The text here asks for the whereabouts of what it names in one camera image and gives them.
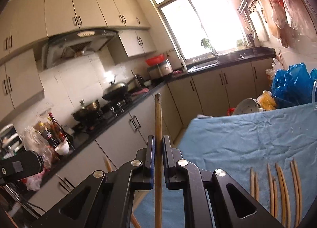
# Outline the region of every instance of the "black handle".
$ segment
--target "black handle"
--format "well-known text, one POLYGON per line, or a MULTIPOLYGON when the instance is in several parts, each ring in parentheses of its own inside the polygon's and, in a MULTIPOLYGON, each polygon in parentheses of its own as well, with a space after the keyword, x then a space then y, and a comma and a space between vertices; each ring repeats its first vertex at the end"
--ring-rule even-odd
POLYGON ((132 124, 133 124, 133 126, 134 126, 134 128, 135 128, 134 132, 137 132, 137 127, 135 126, 133 120, 132 120, 132 119, 129 119, 129 122, 132 122, 132 124))
POLYGON ((220 77, 220 80, 221 80, 221 85, 223 85, 222 78, 221 78, 221 73, 219 73, 219 77, 220 77))
MULTIPOLYGON (((253 67, 254 68, 254 74, 256 75, 256 68, 255 67, 253 67)), ((257 76, 256 76, 256 79, 257 79, 257 76)))
POLYGON ((77 26, 77 19, 76 19, 76 17, 73 17, 73 20, 75 20, 75 26, 77 26))
POLYGON ((7 92, 7 87, 5 86, 5 80, 3 80, 3 84, 4 84, 4 88, 5 88, 5 94, 7 95, 8 92, 7 92))
POLYGON ((141 127, 141 124, 140 124, 140 122, 139 122, 139 120, 137 119, 137 117, 134 115, 133 116, 133 119, 136 119, 136 121, 137 121, 137 123, 138 123, 138 125, 139 125, 139 128, 141 127))
POLYGON ((12 91, 10 76, 8 77, 8 80, 9 80, 10 90, 12 91))
POLYGON ((69 183, 69 185, 71 185, 73 188, 75 188, 74 185, 69 182, 69 180, 67 180, 66 178, 64 178, 64 180, 65 180, 67 183, 69 183))
POLYGON ((80 16, 78 16, 78 18, 79 18, 79 20, 80 20, 79 25, 82 25, 81 17, 80 17, 80 16))
POLYGON ((59 185, 61 185, 68 193, 70 193, 70 191, 68 190, 68 189, 66 189, 65 187, 64 187, 64 185, 61 183, 61 182, 58 182, 59 183, 59 185))
POLYGON ((191 83, 191 89, 195 92, 195 89, 193 87, 193 83, 191 81, 190 81, 190 83, 191 83))
POLYGON ((226 73, 224 73, 224 79, 226 80, 226 84, 228 85, 226 73))

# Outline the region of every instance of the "countertop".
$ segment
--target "countertop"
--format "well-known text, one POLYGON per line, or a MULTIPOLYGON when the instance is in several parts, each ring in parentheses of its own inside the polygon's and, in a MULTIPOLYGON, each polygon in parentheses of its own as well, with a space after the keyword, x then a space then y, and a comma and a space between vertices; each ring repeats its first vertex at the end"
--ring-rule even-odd
MULTIPOLYGON (((58 162, 52 164, 52 167, 50 168, 50 170, 43 175, 41 186, 43 186, 46 182, 48 182, 48 180, 50 180, 70 160, 72 160, 76 155, 78 155, 86 146, 88 146, 90 143, 92 143, 97 137, 99 137, 101 134, 103 134, 107 129, 109 129, 112 125, 114 125, 117 121, 119 121, 129 111, 131 111, 138 104, 140 104, 142 101, 144 101, 145 98, 152 95, 158 89, 163 87, 166 83, 172 82, 175 80, 179 80, 182 78, 186 78, 189 76, 197 75, 200 73, 208 72, 208 71, 211 71, 214 69, 225 68, 225 67, 229 67, 229 66, 233 66, 233 65, 237 65, 237 64, 241 64, 241 63, 245 63, 245 62, 250 62, 250 61, 254 61, 254 60, 261 60, 261 59, 275 57, 275 50, 272 48, 257 47, 257 51, 258 51, 257 56, 255 56, 253 54, 253 51, 251 49, 246 49, 246 50, 234 52, 237 54, 242 54, 244 56, 244 58, 234 60, 234 61, 229 61, 229 62, 228 61, 222 62, 221 56, 220 56, 219 63, 216 65, 213 65, 211 67, 208 67, 208 68, 205 68, 202 70, 193 71, 190 73, 182 73, 182 74, 178 74, 175 76, 169 76, 165 80, 162 79, 160 82, 156 83, 155 85, 152 85, 151 87, 149 87, 148 92, 134 97, 132 102, 130 103, 130 105, 125 109, 125 111, 123 113, 119 114, 118 117, 113 117, 112 119, 105 121, 104 125, 103 124, 99 125, 99 128, 96 128, 96 130, 94 130, 93 132, 90 132, 89 134, 87 134, 87 133, 75 134, 74 141, 72 142, 74 150, 72 152, 70 152, 70 154, 68 154, 67 156, 61 157, 61 159, 58 162)), ((26 190, 24 191, 24 193, 21 192, 23 197, 27 200, 29 198, 31 198, 35 193, 36 193, 35 191, 26 191, 26 190)))

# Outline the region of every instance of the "wrinkled fabric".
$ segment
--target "wrinkled fabric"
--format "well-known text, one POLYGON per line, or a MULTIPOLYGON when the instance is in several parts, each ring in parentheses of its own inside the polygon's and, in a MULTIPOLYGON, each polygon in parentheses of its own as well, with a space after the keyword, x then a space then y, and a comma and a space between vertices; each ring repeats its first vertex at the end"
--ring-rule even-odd
MULTIPOLYGON (((305 104, 274 111, 228 117, 193 119, 179 145, 183 158, 199 168, 224 169, 250 192, 250 167, 258 173, 260 203, 269 211, 267 163, 277 179, 275 163, 284 173, 294 226, 295 193, 290 162, 295 158, 302 182, 305 216, 317 195, 317 112, 305 104)), ((278 220, 281 197, 278 187, 278 220)), ((134 215, 142 227, 154 227, 154 190, 134 215)), ((182 191, 169 191, 163 181, 163 227, 184 227, 182 191)))

